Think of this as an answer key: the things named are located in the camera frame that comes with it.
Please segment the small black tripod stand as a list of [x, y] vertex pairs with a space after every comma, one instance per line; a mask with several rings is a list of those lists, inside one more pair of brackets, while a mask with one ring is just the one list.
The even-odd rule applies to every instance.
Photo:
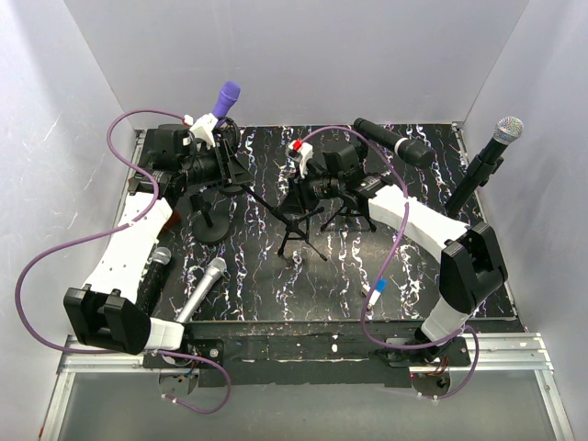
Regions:
[[337, 217], [347, 219], [363, 218], [368, 229], [374, 232], [377, 227], [368, 214], [368, 197], [365, 187], [369, 186], [372, 175], [364, 168], [368, 156], [368, 145], [363, 141], [337, 141], [322, 149], [326, 170], [337, 181], [334, 197], [340, 198], [341, 207], [321, 226], [321, 232]]

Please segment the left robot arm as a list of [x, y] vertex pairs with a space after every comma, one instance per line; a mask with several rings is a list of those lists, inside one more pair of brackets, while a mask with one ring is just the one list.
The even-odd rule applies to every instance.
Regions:
[[212, 116], [191, 124], [162, 124], [146, 131], [120, 218], [121, 232], [109, 241], [82, 288], [67, 290], [63, 306], [83, 345], [137, 355], [164, 350], [178, 368], [196, 354], [181, 322], [153, 317], [171, 259], [158, 236], [177, 201], [194, 185], [248, 184], [252, 176], [235, 154], [240, 131], [230, 118]]

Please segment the black shotgun microphone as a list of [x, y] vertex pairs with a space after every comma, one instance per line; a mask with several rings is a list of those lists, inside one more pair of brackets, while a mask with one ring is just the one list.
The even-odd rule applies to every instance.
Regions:
[[428, 168], [435, 160], [434, 150], [422, 141], [401, 137], [367, 119], [357, 118], [353, 123], [353, 128], [365, 138], [394, 152], [405, 163], [416, 168]]

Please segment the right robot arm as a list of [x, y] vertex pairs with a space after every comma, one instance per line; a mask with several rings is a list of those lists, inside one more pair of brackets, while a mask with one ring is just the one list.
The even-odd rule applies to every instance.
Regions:
[[453, 220], [410, 197], [388, 176], [366, 173], [363, 145], [327, 151], [322, 155], [325, 163], [318, 164], [312, 146], [295, 140], [287, 155], [296, 170], [288, 180], [288, 194], [279, 213], [313, 214], [321, 201], [339, 198], [367, 221], [388, 225], [399, 237], [417, 243], [440, 265], [438, 301], [413, 341], [401, 346], [403, 351], [415, 352], [426, 365], [440, 363], [449, 353], [448, 343], [507, 281], [494, 229], [483, 221], [470, 226]]

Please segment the black tripod stand with shockmount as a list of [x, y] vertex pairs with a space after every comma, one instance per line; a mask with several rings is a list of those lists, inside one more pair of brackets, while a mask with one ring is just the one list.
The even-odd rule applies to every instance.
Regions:
[[288, 215], [264, 199], [268, 188], [281, 196], [281, 191], [287, 187], [285, 182], [286, 172], [293, 171], [293, 168], [283, 161], [279, 170], [271, 175], [268, 184], [266, 183], [265, 173], [267, 168], [271, 168], [271, 165], [267, 163], [267, 154], [264, 150], [266, 146], [261, 144], [265, 140], [266, 128], [259, 130], [256, 128], [240, 128], [228, 117], [225, 118], [221, 126], [226, 129], [227, 135], [234, 136], [234, 152], [237, 158], [243, 162], [247, 172], [252, 176], [251, 181], [243, 184], [239, 191], [228, 187], [224, 190], [227, 194], [243, 194], [246, 207], [243, 220], [237, 220], [238, 227], [245, 228], [249, 234], [252, 234], [254, 229], [257, 229], [258, 233], [265, 234], [268, 239], [277, 237], [279, 229], [283, 228], [282, 243], [277, 251], [279, 256], [283, 255], [288, 241], [303, 241], [322, 260], [326, 260], [326, 256], [311, 245], [309, 239], [310, 217], [313, 214], [318, 214], [318, 209], [315, 211], [306, 210], [302, 214]]

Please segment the black glitter microphone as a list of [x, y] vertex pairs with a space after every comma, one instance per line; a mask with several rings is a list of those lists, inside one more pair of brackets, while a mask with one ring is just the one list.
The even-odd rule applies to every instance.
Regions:
[[166, 247], [156, 248], [138, 287], [136, 305], [151, 316], [160, 299], [166, 268], [171, 262], [171, 251]]

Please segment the black round-base mic stand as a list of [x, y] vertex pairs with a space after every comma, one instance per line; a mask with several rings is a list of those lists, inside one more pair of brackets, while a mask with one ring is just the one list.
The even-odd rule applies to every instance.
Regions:
[[189, 202], [196, 217], [192, 220], [192, 232], [197, 243], [216, 245], [229, 235], [230, 218], [214, 210], [211, 203], [197, 193], [189, 197]]

